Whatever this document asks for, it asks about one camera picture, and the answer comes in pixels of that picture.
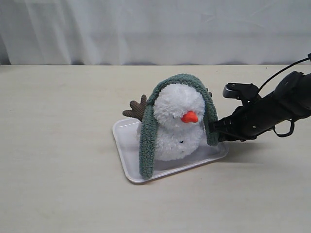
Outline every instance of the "white plastic tray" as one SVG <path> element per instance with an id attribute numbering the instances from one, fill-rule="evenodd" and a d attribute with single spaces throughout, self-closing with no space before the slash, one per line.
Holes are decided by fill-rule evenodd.
<path id="1" fill-rule="evenodd" d="M 228 153 L 227 143 L 219 143 L 211 147 L 202 140 L 199 148 L 191 155 L 174 161 L 155 161 L 154 174 L 152 178 L 144 180 L 139 173 L 139 138 L 137 128 L 140 122 L 129 118 L 119 120 L 113 125 L 113 135 L 117 144 L 119 156 L 127 179 L 133 183 L 149 182 L 160 177 L 172 175 L 186 169 L 224 158 Z"/>

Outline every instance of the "snowman plush toy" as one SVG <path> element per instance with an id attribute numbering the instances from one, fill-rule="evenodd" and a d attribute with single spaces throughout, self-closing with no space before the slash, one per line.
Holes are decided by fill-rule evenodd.
<path id="1" fill-rule="evenodd" d="M 195 76 L 178 74 L 160 82 L 148 98 L 131 101 L 126 117 L 141 123 L 139 172 L 144 179 L 153 175 L 154 161 L 183 159 L 195 152 L 203 137 L 207 144 L 218 144 L 218 133 L 211 133 L 210 122 L 218 120 L 211 93 Z"/>

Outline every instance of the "green fleece earflap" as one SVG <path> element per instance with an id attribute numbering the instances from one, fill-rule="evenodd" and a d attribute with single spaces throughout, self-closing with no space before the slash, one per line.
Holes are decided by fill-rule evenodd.
<path id="1" fill-rule="evenodd" d="M 139 142 L 139 172 L 144 179 L 149 179 L 154 171 L 157 121 L 154 118 L 153 105 L 159 96 L 160 91 L 170 84 L 186 84 L 193 87 L 199 92 L 205 101 L 205 114 L 203 118 L 207 144 L 216 146 L 218 144 L 218 133 L 211 133 L 208 127 L 210 122 L 218 120 L 217 112 L 214 103 L 211 99 L 208 90 L 203 83 L 193 75 L 178 74 L 160 82 L 153 90 L 148 98 L 141 121 L 140 142 Z"/>

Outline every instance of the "table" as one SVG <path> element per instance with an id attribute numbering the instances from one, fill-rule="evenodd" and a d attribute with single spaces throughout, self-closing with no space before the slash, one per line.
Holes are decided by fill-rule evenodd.
<path id="1" fill-rule="evenodd" d="M 311 229 L 311 119 L 145 185 L 130 183 L 112 135 L 129 101 L 177 73 L 199 77 L 219 118 L 228 82 L 260 86 L 284 66 L 0 66 L 3 233 L 263 233 Z M 272 80 L 268 94 L 289 72 Z M 277 127 L 280 133 L 289 124 Z"/>

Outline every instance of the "white curtain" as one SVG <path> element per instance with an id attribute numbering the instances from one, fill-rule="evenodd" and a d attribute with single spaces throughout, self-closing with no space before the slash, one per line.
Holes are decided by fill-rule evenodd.
<path id="1" fill-rule="evenodd" d="M 0 0 L 0 62 L 284 64 L 311 52 L 311 0 Z"/>

